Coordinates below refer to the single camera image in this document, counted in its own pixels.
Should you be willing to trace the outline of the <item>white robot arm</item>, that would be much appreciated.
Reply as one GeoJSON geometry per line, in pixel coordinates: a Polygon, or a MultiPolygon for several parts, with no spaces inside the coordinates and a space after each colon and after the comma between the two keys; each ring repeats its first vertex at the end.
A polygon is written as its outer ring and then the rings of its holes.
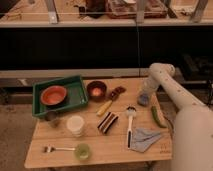
{"type": "Polygon", "coordinates": [[[213,171],[213,110],[173,79],[172,64],[153,63],[142,82],[138,103],[147,106],[162,86],[178,108],[171,171],[213,171]]]}

